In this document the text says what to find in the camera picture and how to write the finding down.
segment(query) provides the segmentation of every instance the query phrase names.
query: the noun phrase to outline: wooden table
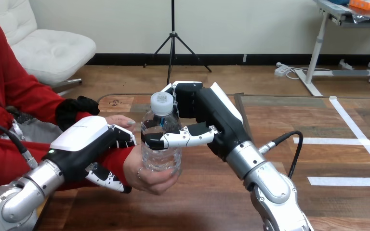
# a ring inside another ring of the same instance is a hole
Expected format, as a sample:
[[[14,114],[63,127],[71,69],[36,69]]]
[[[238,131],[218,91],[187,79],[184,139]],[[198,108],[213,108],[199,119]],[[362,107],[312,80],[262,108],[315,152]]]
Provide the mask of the wooden table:
[[[101,115],[141,121],[150,95],[110,95]],[[284,132],[306,138],[355,138],[328,98],[230,96],[261,146]],[[338,99],[370,140],[370,99]],[[183,125],[194,123],[183,120]],[[290,138],[266,155],[278,171],[290,167],[296,144]],[[183,173],[162,196],[105,188],[57,192],[38,230],[261,231],[262,221],[236,175],[206,146],[183,149]],[[293,181],[299,205],[316,230],[370,230],[370,187],[317,186],[308,177],[370,178],[370,154],[362,145],[304,144]]]

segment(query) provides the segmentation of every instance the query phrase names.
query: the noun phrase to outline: red sweater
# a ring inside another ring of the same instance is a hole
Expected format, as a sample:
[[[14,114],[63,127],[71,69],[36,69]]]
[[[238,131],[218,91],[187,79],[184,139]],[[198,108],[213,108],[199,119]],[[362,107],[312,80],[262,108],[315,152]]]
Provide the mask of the red sweater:
[[[0,125],[8,129],[12,127],[13,117],[5,110],[7,105],[15,106],[43,122],[56,124],[55,110],[63,101],[64,99],[50,87],[40,84],[34,76],[27,74],[17,61],[0,27]],[[90,115],[87,112],[78,112],[76,119]],[[38,162],[49,150],[48,144],[33,142],[23,144]],[[126,181],[122,165],[130,151],[131,148],[112,150],[104,158],[104,165],[108,166],[123,183]],[[28,171],[29,167],[12,142],[0,139],[0,185],[8,184]]]

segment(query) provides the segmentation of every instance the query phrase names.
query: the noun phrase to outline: tripod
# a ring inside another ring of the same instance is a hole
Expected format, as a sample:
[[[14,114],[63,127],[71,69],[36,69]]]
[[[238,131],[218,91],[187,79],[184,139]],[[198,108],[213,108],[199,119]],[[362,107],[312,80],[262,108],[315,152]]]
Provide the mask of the tripod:
[[[175,32],[175,5],[174,5],[174,0],[171,0],[171,21],[172,21],[172,33],[170,33],[170,35],[168,36],[168,38],[163,42],[163,44],[158,48],[158,50],[152,55],[151,57],[151,60],[154,59],[154,56],[159,52],[159,50],[162,49],[162,47],[168,42],[168,40],[171,39],[171,51],[170,51],[170,64],[168,66],[168,77],[167,77],[167,85],[170,83],[170,74],[171,74],[171,71],[172,71],[172,66],[173,66],[173,60],[174,60],[174,57],[175,57],[175,38],[177,38],[194,56],[195,58],[198,60],[198,62],[205,66],[206,69],[209,71],[209,72],[212,72],[211,69],[209,69],[208,66],[206,66],[205,64],[203,64],[203,62],[201,61],[201,59],[198,57],[197,54],[195,54],[189,47],[188,45],[186,45],[184,43],[184,41],[182,41],[182,39],[178,36],[178,33]]]

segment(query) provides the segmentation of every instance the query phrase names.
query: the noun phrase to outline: bottle cap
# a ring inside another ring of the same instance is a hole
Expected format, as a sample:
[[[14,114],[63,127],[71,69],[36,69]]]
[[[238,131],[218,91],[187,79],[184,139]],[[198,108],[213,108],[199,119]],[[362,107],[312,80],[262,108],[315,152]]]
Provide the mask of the bottle cap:
[[[151,110],[158,116],[166,116],[172,112],[173,97],[167,92],[157,92],[151,96]]]

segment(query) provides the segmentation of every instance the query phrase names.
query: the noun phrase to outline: plastic water bottle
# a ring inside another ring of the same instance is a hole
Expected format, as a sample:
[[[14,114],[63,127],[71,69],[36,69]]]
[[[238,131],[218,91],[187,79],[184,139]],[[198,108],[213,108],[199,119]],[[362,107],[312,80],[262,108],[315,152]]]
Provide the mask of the plastic water bottle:
[[[176,115],[172,113],[173,97],[166,92],[157,92],[151,96],[151,111],[147,112],[141,122],[141,133],[170,133],[181,130],[182,126]],[[181,168],[181,148],[167,148],[163,150],[152,150],[141,142],[143,164],[153,171],[163,171]]]

